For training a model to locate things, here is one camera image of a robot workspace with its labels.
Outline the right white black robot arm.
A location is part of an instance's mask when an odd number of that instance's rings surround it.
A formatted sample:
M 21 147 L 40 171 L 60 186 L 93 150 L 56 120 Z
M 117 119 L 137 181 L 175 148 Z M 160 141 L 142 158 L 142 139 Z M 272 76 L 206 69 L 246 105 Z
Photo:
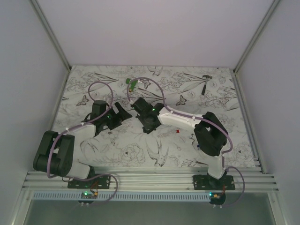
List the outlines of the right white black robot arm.
M 213 113 L 207 112 L 205 115 L 184 113 L 162 103 L 151 105 L 142 97 L 131 101 L 130 104 L 137 112 L 136 118 L 143 125 L 143 132 L 147 134 L 160 125 L 193 132 L 200 148 L 202 163 L 208 166 L 209 187 L 217 190 L 224 185 L 225 166 L 222 148 L 227 143 L 228 132 Z

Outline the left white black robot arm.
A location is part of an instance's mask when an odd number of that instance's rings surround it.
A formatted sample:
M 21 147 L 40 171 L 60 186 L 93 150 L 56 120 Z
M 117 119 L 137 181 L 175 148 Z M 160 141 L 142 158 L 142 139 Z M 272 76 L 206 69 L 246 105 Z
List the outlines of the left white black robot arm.
M 51 178 L 75 178 L 84 188 L 93 187 L 96 177 L 90 173 L 91 166 L 79 161 L 83 155 L 81 145 L 105 129 L 113 130 L 132 118 L 118 102 L 114 105 L 117 112 L 107 102 L 96 100 L 91 113 L 79 125 L 62 133 L 46 131 L 33 160 L 34 170 L 45 172 Z

